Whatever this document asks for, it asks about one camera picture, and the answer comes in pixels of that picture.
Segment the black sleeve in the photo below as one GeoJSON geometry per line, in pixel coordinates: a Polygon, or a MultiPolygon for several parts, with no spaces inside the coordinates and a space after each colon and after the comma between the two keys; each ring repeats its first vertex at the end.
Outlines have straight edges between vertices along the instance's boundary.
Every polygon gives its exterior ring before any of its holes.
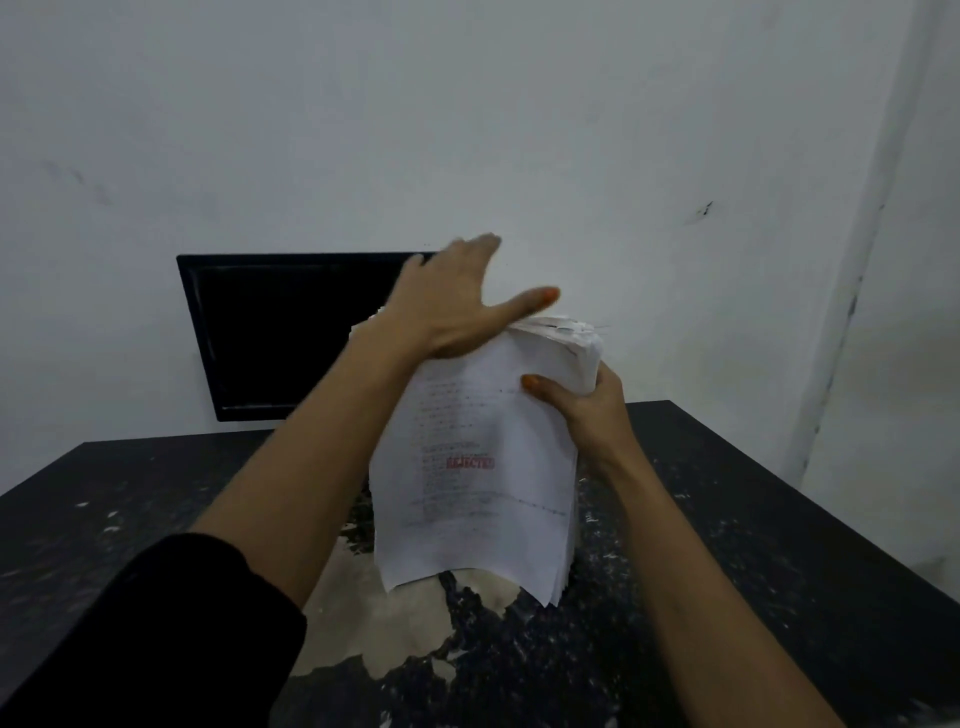
{"type": "Polygon", "coordinates": [[[110,582],[0,724],[266,725],[305,633],[300,610],[236,548],[171,536],[110,582]]]}

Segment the orange fingernail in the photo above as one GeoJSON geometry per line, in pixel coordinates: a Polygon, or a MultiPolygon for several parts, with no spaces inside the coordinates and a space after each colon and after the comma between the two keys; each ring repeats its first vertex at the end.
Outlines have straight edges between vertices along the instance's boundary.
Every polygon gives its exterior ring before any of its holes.
{"type": "Polygon", "coordinates": [[[559,288],[546,288],[543,291],[543,305],[552,305],[560,297],[559,288]]]}

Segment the sheet of paper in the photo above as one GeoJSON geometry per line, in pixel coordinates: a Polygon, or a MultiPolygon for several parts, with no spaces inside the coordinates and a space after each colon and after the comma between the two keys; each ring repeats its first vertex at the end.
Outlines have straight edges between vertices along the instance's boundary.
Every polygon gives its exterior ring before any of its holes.
{"type": "Polygon", "coordinates": [[[420,367],[371,462],[386,589],[485,569],[544,605],[559,601],[575,535],[577,453],[560,414],[522,392],[519,378],[535,372],[586,392],[599,349],[592,372],[580,349],[508,330],[468,356],[420,367]]]}

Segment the person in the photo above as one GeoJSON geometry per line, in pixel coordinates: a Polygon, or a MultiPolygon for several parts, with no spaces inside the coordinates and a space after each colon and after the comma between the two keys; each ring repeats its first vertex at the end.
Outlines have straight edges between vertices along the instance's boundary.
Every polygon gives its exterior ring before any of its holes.
{"type": "MultiPolygon", "coordinates": [[[[0,710],[0,724],[265,725],[305,633],[300,612],[400,395],[430,357],[471,352],[555,302],[500,305],[481,284],[500,239],[455,240],[403,266],[290,418],[199,517],[134,558],[0,710]]],[[[838,726],[839,718],[712,559],[637,443],[616,374],[576,397],[536,373],[582,456],[622,501],[628,549],[660,649],[695,726],[838,726]]]]}

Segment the television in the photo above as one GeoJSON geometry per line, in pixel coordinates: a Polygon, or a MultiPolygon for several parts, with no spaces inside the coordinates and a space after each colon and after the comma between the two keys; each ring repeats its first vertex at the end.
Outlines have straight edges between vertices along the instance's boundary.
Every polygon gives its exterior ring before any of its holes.
{"type": "Polygon", "coordinates": [[[410,255],[178,255],[217,420],[293,412],[410,255]]]}

